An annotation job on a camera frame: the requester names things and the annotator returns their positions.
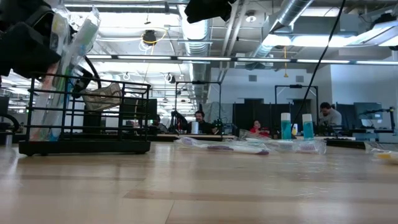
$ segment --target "ceiling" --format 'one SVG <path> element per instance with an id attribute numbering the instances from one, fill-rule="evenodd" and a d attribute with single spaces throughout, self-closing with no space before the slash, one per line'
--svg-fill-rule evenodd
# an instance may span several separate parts
<path id="1" fill-rule="evenodd" d="M 55 5 L 57 0 L 48 0 L 50 4 Z M 94 0 L 68 0 L 65 4 L 163 4 L 163 1 L 94 1 Z M 186 4 L 187 1 L 168 1 L 170 4 Z M 262 27 L 266 16 L 272 15 L 280 9 L 282 1 L 263 1 L 252 0 L 247 5 L 247 11 L 253 11 L 256 20 L 254 22 L 242 21 L 238 33 L 238 41 L 233 45 L 231 55 L 236 53 L 253 52 L 263 41 Z M 339 10 L 340 0 L 315 0 L 311 6 L 305 10 L 302 16 L 335 17 Z M 377 11 L 382 8 L 392 7 L 397 4 L 396 0 L 360 0 L 347 1 L 345 13 L 357 14 Z M 186 48 L 183 41 L 183 31 L 181 28 L 180 17 L 176 14 L 161 13 L 129 13 L 116 12 L 117 10 L 101 12 L 101 27 L 98 39 L 90 54 L 100 55 L 186 55 Z M 75 27 L 82 24 L 87 12 L 71 12 L 72 22 Z M 210 20 L 210 52 L 209 55 L 220 56 L 223 47 L 228 23 L 220 18 Z M 145 30 L 155 30 L 155 35 L 161 39 L 153 47 L 146 46 L 141 42 L 141 36 Z M 288 46 L 286 49 L 273 48 L 270 52 L 274 57 L 288 58 L 318 58 L 322 53 L 323 47 L 295 47 Z M 361 47 L 339 49 L 330 48 L 325 58 L 347 58 L 347 59 L 384 59 L 391 54 L 387 47 Z M 275 64 L 272 69 L 281 69 L 281 64 Z M 313 65 L 289 64 L 289 68 L 311 70 Z M 174 84 L 165 81 L 165 76 L 173 75 L 177 80 L 192 81 L 190 64 L 167 64 L 167 63 L 126 63 L 126 62 L 95 62 L 95 67 L 103 78 L 113 80 L 125 80 L 138 83 L 149 83 L 153 89 L 151 97 L 159 99 L 171 98 L 174 95 Z M 16 83 L 21 88 L 27 88 L 27 80 L 11 75 L 5 80 Z M 190 85 L 186 88 L 189 91 L 183 91 L 182 97 L 189 98 L 193 103 L 189 104 L 190 110 L 196 109 L 194 95 L 196 92 Z"/>

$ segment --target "metal rack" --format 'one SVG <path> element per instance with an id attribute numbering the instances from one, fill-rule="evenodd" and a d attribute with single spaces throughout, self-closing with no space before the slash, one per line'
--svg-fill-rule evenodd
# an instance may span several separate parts
<path id="1" fill-rule="evenodd" d="M 89 153 L 89 152 L 135 152 L 136 154 L 143 154 L 149 151 L 150 142 L 147 140 L 148 132 L 148 106 L 149 101 L 149 90 L 150 85 L 143 83 L 131 83 L 131 82 L 121 82 L 113 80 L 99 80 L 96 78 L 88 77 L 69 77 L 66 75 L 54 75 L 54 74 L 43 74 L 46 76 L 54 76 L 65 79 L 65 88 L 63 91 L 53 91 L 53 90 L 40 90 L 35 87 L 35 78 L 32 78 L 30 85 L 30 98 L 29 106 L 27 109 L 28 118 L 26 125 L 26 139 L 19 143 L 19 153 L 25 154 L 27 156 L 33 156 L 34 154 L 41 154 L 46 156 L 47 154 L 53 153 Z M 96 95 L 92 93 L 83 92 L 73 92 L 73 90 L 68 91 L 68 85 L 74 83 L 74 80 L 89 80 L 89 82 L 106 82 L 106 83 L 117 83 L 121 87 L 121 95 L 119 96 L 108 96 L 108 95 Z M 38 93 L 50 93 L 59 94 L 63 96 L 63 106 L 61 108 L 43 108 L 34 106 L 34 95 Z M 136 95 L 138 97 L 126 96 L 126 93 Z M 120 99 L 119 111 L 96 111 L 96 110 L 78 110 L 75 109 L 76 103 L 84 103 L 80 96 L 98 96 L 101 98 L 117 98 Z M 68 99 L 70 99 L 70 104 L 72 108 L 68 109 Z M 126 100 L 137 100 L 140 103 L 129 104 Z M 135 106 L 135 111 L 123 111 L 124 106 Z M 62 123 L 60 126 L 56 125 L 43 125 L 43 124 L 32 124 L 32 113 L 34 111 L 61 111 L 62 112 Z M 140 120 L 140 126 L 138 128 L 133 126 L 123 126 L 124 116 L 133 116 Z M 70 116 L 70 125 L 65 125 L 66 117 Z M 75 126 L 75 118 L 78 116 L 87 117 L 97 117 L 97 118 L 117 118 L 117 127 L 106 127 L 106 126 Z M 30 133 L 32 128 L 58 128 L 61 129 L 61 133 L 58 141 L 31 141 Z M 74 133 L 73 130 L 84 130 L 84 129 L 94 129 L 98 130 L 97 134 L 87 134 L 87 133 Z"/>

